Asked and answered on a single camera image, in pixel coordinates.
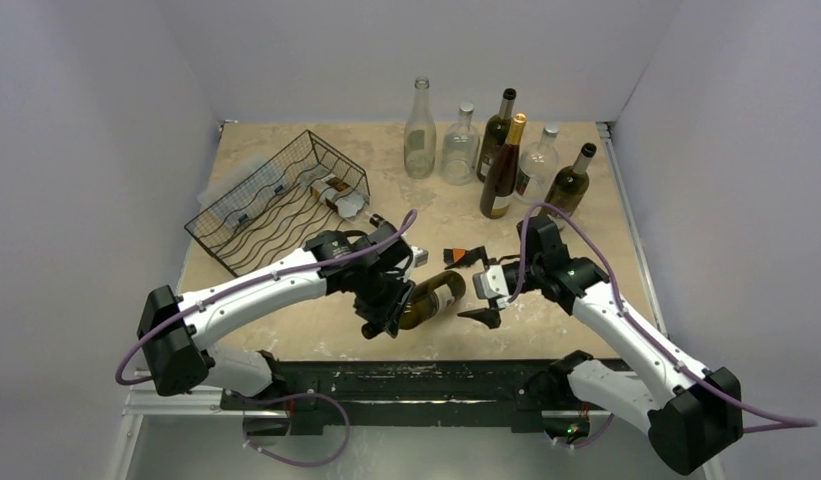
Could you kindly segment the dark green bottle silver foil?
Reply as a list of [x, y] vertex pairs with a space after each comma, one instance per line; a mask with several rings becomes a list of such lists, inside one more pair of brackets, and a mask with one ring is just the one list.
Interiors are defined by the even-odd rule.
[[514, 88], [506, 88], [502, 94], [499, 111], [486, 123], [476, 171], [481, 182], [486, 180], [495, 156], [506, 141], [516, 98], [517, 91]]

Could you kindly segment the clear bottle black cap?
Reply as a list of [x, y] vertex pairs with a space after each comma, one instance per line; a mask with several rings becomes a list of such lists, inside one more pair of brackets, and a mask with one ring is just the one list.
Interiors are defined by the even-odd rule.
[[309, 189], [314, 198], [343, 220], [372, 226], [380, 222], [380, 217], [371, 209], [369, 196], [332, 173], [314, 178]]

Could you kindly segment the tall clear bottle no cap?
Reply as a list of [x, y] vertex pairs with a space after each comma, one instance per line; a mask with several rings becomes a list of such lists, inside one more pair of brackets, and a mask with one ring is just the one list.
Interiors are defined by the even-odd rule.
[[430, 111], [430, 81], [419, 76], [414, 81], [414, 100], [404, 129], [404, 168], [412, 179], [429, 177], [435, 166], [436, 126]]

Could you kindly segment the dark bottle grey foil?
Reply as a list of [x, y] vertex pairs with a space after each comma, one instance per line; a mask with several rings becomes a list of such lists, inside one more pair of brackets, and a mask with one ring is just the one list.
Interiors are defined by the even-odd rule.
[[587, 169], [597, 152], [594, 143], [585, 143], [572, 165], [563, 167], [555, 176], [545, 202], [572, 217], [590, 184]]

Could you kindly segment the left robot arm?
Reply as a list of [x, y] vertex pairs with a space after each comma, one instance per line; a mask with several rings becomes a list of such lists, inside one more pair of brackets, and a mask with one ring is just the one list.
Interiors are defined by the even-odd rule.
[[198, 292], [152, 290], [137, 329], [139, 349], [158, 395], [207, 385], [245, 395], [258, 408], [283, 399], [284, 382], [268, 353], [236, 350], [221, 339], [275, 311], [335, 293], [376, 333], [396, 336], [426, 250], [382, 222], [371, 233], [323, 231], [281, 260]]

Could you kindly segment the dark bottle black cap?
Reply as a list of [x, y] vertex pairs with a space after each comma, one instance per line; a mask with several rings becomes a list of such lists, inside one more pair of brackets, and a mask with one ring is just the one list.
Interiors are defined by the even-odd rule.
[[[385, 277], [401, 277], [409, 280], [401, 271], [375, 272], [370, 279], [361, 279], [356, 282], [351, 291], [355, 297], [365, 287], [373, 286]], [[429, 279], [416, 283], [410, 297], [410, 302], [401, 317], [399, 330], [411, 330], [423, 322], [430, 320], [450, 305], [460, 300], [466, 292], [463, 277], [455, 272], [446, 270]]]

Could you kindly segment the red wine bottle gold foil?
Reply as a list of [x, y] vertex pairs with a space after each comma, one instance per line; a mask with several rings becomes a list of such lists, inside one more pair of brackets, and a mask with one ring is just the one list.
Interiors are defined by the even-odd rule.
[[484, 182], [480, 198], [480, 212], [489, 219], [503, 217], [510, 207], [518, 175], [520, 142], [527, 116], [517, 113], [511, 121], [505, 140], [494, 158]]

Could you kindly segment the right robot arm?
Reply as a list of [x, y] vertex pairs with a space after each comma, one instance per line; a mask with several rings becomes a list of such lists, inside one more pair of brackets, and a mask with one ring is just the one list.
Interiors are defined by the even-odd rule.
[[569, 254], [550, 218], [532, 217], [517, 230], [523, 237], [516, 255], [496, 259], [477, 247], [447, 256], [451, 268], [483, 265], [473, 284], [488, 305], [465, 317], [496, 328], [515, 293], [540, 291], [597, 333], [636, 374], [629, 378], [574, 352], [553, 367], [550, 399], [562, 407], [580, 400], [604, 408], [643, 432], [663, 463], [680, 475], [712, 468], [743, 436], [738, 378], [725, 367], [706, 367], [664, 337], [618, 294], [605, 270]]

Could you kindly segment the clear round bottle silver cap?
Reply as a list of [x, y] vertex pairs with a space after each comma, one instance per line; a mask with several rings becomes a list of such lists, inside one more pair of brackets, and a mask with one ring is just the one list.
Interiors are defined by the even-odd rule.
[[473, 103], [462, 102], [457, 121], [443, 137], [440, 174], [450, 185], [465, 185], [475, 174], [480, 137], [472, 124], [474, 109]]

